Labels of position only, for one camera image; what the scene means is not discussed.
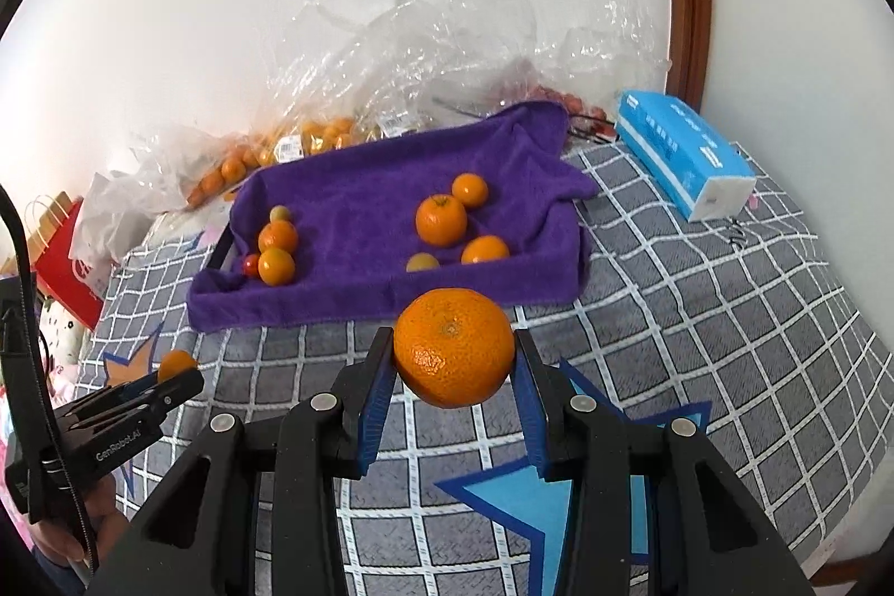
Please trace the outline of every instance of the human hand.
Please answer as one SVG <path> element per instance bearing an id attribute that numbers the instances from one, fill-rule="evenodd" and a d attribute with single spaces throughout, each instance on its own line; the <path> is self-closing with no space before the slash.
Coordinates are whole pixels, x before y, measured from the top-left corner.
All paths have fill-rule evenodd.
<path id="1" fill-rule="evenodd" d="M 97 529 L 97 552 L 100 563 L 130 526 L 124 513 L 115 507 L 115 479 L 106 475 L 84 497 L 87 515 Z M 68 566 L 87 557 L 84 548 L 65 526 L 42 520 L 28 526 L 31 539 L 40 552 L 58 566 Z"/>

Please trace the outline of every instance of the transparent plastic bag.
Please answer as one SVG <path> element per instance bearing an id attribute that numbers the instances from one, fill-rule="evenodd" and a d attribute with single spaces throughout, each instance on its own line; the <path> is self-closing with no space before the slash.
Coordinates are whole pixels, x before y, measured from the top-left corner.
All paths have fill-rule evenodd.
<path id="1" fill-rule="evenodd" d="M 75 223 L 69 258 L 92 269 L 119 263 L 155 217 L 195 209 L 239 185 L 261 165 L 262 145 L 244 135 L 214 137 L 179 125 L 137 135 L 136 172 L 93 176 Z"/>
<path id="2" fill-rule="evenodd" d="M 312 2 L 276 56 L 259 126 L 278 161 L 467 124 L 525 99 L 555 99 L 578 131 L 612 136 L 620 92 L 660 89 L 668 68 L 644 0 L 611 1 L 552 44 L 538 44 L 527 0 L 399 0 L 363 27 Z"/>

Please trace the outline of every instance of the checkered bed sheet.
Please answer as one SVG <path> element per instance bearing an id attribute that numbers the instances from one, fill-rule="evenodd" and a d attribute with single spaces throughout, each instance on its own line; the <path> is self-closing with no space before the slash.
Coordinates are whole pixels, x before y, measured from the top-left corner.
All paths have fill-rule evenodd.
<path id="1" fill-rule="evenodd" d="M 848 511 L 894 434 L 891 354 L 836 279 L 803 213 L 761 169 L 757 207 L 735 224 L 690 224 L 623 144 L 568 162 L 596 178 L 579 205 L 593 241 L 586 290 L 570 306 L 517 306 L 542 356 L 568 359 L 631 417 L 712 402 L 708 435 L 804 560 Z M 137 249 L 109 288 L 82 364 L 82 392 L 104 382 L 103 354 L 130 356 L 161 327 L 159 352 L 193 351 L 200 397 L 119 476 L 131 516 L 219 412 L 285 413 L 363 358 L 388 321 L 274 330 L 189 329 L 185 297 L 208 249 Z M 527 593 L 529 544 L 435 486 L 524 456 L 506 384 L 480 406 L 440 410 L 398 382 L 378 461 L 337 483 L 352 593 Z M 271 478 L 258 520 L 258 593 L 268 593 Z M 645 593 L 634 566 L 632 593 Z"/>

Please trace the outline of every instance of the bed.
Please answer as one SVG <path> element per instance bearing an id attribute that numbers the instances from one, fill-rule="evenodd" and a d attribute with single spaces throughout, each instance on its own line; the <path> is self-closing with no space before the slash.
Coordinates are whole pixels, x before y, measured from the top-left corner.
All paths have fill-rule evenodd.
<path id="1" fill-rule="evenodd" d="M 738 221 L 690 224 L 623 144 L 566 159 L 601 190 L 578 205 L 593 244 L 587 286 L 571 306 L 508 310 L 513 326 L 530 328 L 550 364 L 564 360 L 632 419 L 702 407 L 714 445 L 805 561 L 894 433 L 890 352 L 801 209 L 754 160 L 757 191 Z M 110 360 L 146 373 L 160 355 L 153 347 L 191 351 L 205 374 L 205 390 L 172 413 L 164 438 L 116 473 L 128 516 L 210 417 L 285 413 L 325 390 L 389 323 L 195 333 L 186 292 L 212 238 L 189 231 L 131 252 L 85 344 L 80 392 L 104 384 Z M 508 383 L 480 406 L 440 410 L 398 382 L 379 460 L 364 480 L 336 485 L 351 592 L 527 593 L 529 568 L 542 568 L 530 565 L 529 542 L 450 487 L 524 456 Z M 269 593 L 271 484 L 262 484 L 258 593 Z M 632 593 L 645 593 L 645 578 L 632 566 Z"/>

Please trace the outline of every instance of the barcode sticker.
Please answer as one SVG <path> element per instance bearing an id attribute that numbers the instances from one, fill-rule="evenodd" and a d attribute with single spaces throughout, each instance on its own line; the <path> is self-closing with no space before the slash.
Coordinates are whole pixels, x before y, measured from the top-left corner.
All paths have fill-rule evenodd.
<path id="1" fill-rule="evenodd" d="M 379 120 L 379 129 L 383 137 L 400 137 L 410 131 L 405 117 L 383 117 Z"/>
<path id="2" fill-rule="evenodd" d="M 289 135 L 276 142 L 274 157 L 278 163 L 293 163 L 304 157 L 304 148 L 301 146 L 301 135 Z"/>

